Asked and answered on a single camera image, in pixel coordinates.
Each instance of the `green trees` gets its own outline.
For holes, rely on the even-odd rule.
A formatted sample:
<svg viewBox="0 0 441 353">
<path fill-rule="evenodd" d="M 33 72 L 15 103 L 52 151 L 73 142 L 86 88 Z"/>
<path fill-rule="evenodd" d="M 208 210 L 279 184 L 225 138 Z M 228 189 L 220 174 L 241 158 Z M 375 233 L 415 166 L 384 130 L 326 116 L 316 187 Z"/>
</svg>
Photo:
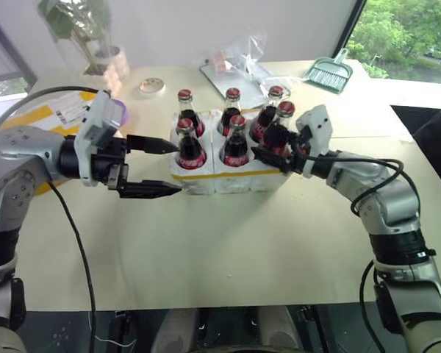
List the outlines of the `green trees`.
<svg viewBox="0 0 441 353">
<path fill-rule="evenodd" d="M 348 48 L 371 77 L 441 82 L 441 0 L 367 0 Z"/>
</svg>

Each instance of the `coca-cola bottle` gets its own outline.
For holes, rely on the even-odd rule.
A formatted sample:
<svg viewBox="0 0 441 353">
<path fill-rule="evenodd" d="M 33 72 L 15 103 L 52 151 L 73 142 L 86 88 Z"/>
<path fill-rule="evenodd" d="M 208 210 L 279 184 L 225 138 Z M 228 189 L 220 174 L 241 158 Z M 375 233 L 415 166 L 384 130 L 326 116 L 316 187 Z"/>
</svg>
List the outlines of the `coca-cola bottle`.
<svg viewBox="0 0 441 353">
<path fill-rule="evenodd" d="M 287 136 L 289 135 L 289 120 L 294 115 L 295 107 L 290 101 L 283 101 L 276 109 L 273 122 L 265 130 L 261 147 L 279 156 L 287 154 Z"/>
<path fill-rule="evenodd" d="M 241 115 L 234 115 L 230 119 L 229 135 L 220 151 L 220 160 L 230 167 L 240 167 L 248 163 L 245 118 Z"/>
<path fill-rule="evenodd" d="M 250 137 L 255 142 L 260 142 L 265 130 L 270 126 L 276 114 L 276 107 L 282 98 L 284 89 L 281 86 L 273 86 L 268 93 L 268 101 L 259 111 L 258 116 L 251 122 Z"/>
<path fill-rule="evenodd" d="M 224 107 L 222 119 L 218 125 L 218 131 L 222 136 L 229 134 L 230 118 L 240 114 L 240 90 L 229 88 L 226 92 L 226 106 Z"/>
<path fill-rule="evenodd" d="M 180 90 L 178 92 L 179 117 L 178 119 L 190 119 L 193 122 L 196 136 L 201 137 L 204 134 L 204 123 L 199 118 L 193 107 L 193 94 L 190 90 Z"/>
<path fill-rule="evenodd" d="M 207 155 L 196 137 L 193 122 L 188 118 L 180 119 L 176 128 L 179 131 L 179 153 L 176 162 L 184 169 L 202 167 Z"/>
</svg>

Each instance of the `red bottle cap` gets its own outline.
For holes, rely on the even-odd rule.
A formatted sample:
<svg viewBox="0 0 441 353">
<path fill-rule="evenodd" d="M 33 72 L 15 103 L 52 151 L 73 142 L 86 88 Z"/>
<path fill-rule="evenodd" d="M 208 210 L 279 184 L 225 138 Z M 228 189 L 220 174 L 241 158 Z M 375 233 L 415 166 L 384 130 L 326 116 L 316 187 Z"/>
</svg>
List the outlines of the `red bottle cap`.
<svg viewBox="0 0 441 353">
<path fill-rule="evenodd" d="M 273 86 L 270 88 L 269 96 L 272 97 L 282 97 L 284 93 L 284 88 L 281 86 Z"/>
<path fill-rule="evenodd" d="M 191 93 L 190 90 L 184 89 L 184 90 L 180 90 L 178 92 L 178 99 L 185 100 L 185 99 L 189 99 L 191 97 L 193 97 L 193 94 Z"/>
<path fill-rule="evenodd" d="M 241 115 L 234 115 L 230 118 L 230 126 L 242 126 L 245 125 L 245 118 Z"/>
<path fill-rule="evenodd" d="M 283 101 L 278 106 L 278 113 L 281 116 L 290 117 L 293 116 L 294 112 L 295 106 L 294 103 L 292 103 L 291 101 Z"/>
<path fill-rule="evenodd" d="M 229 88 L 226 92 L 226 96 L 230 99 L 240 98 L 240 90 L 238 88 Z"/>
<path fill-rule="evenodd" d="M 188 118 L 183 118 L 178 120 L 177 127 L 179 129 L 190 129 L 193 128 L 193 122 Z"/>
</svg>

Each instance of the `beige table surface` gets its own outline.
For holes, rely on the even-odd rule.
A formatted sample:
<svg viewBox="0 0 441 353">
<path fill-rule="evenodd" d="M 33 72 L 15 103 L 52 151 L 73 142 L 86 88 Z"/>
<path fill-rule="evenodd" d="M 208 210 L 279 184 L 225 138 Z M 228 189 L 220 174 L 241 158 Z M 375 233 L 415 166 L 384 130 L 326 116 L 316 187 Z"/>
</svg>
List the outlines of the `beige table surface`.
<svg viewBox="0 0 441 353">
<path fill-rule="evenodd" d="M 186 68 L 154 69 L 153 76 L 168 83 L 161 104 L 131 99 L 132 81 L 149 73 L 136 70 L 123 95 L 135 133 L 167 137 L 176 100 L 165 97 L 176 97 L 180 88 L 192 88 L 201 109 L 209 108 L 205 99 L 221 104 L 204 87 L 202 76 L 196 78 L 195 71 Z M 369 84 L 364 75 L 362 81 L 363 86 Z M 333 117 L 335 109 L 343 109 L 345 116 L 338 97 L 304 87 L 304 97 L 298 91 L 293 100 L 298 106 L 302 101 L 304 109 L 311 101 L 330 103 L 336 126 L 333 119 L 340 121 L 341 115 Z M 347 99 L 352 105 L 351 97 Z M 369 113 L 381 111 L 382 121 L 399 126 L 392 123 L 398 118 L 391 110 L 384 114 L 384 102 L 368 104 Z M 385 129 L 363 124 L 349 134 L 356 137 L 342 138 L 346 126 L 353 129 L 343 116 L 337 123 L 342 136 L 332 139 L 332 149 L 405 162 L 420 191 L 423 234 L 438 252 L 441 273 L 441 181 L 414 142 L 399 140 L 405 136 L 389 131 L 391 137 L 370 138 Z M 172 182 L 168 158 L 130 154 L 130 179 Z M 85 188 L 76 180 L 60 190 L 82 234 L 98 310 L 357 302 L 362 270 L 372 257 L 368 235 L 350 212 L 349 201 L 321 179 L 293 175 L 274 193 L 177 194 L 156 200 L 121 200 L 104 186 Z M 18 256 L 28 310 L 88 310 L 74 234 L 53 194 L 33 200 Z M 371 285 L 365 298 L 373 299 Z"/>
</svg>

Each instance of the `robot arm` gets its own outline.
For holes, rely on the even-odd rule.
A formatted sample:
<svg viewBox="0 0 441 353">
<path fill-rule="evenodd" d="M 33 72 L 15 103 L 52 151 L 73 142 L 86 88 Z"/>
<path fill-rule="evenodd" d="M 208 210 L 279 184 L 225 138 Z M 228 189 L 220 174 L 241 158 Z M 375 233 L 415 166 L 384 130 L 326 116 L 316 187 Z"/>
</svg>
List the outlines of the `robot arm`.
<svg viewBox="0 0 441 353">
<path fill-rule="evenodd" d="M 290 157 L 253 148 L 256 158 L 285 173 L 325 179 L 350 201 L 390 178 L 385 166 L 369 158 L 329 151 L 332 128 L 324 106 L 306 112 L 296 125 Z M 411 185 L 394 179 L 359 201 L 357 212 L 381 278 L 374 289 L 384 327 L 402 334 L 411 352 L 441 352 L 441 279 L 436 253 L 426 247 L 420 230 L 419 206 Z"/>
<path fill-rule="evenodd" d="M 24 321 L 24 287 L 14 278 L 18 233 L 37 188 L 44 182 L 81 179 L 101 182 L 121 198 L 153 199 L 181 190 L 166 182 L 128 182 L 126 154 L 132 150 L 164 154 L 178 148 L 165 140 L 128 135 L 114 138 L 122 107 L 100 91 L 79 134 L 63 137 L 33 126 L 0 131 L 0 352 L 25 352 L 13 330 Z"/>
</svg>

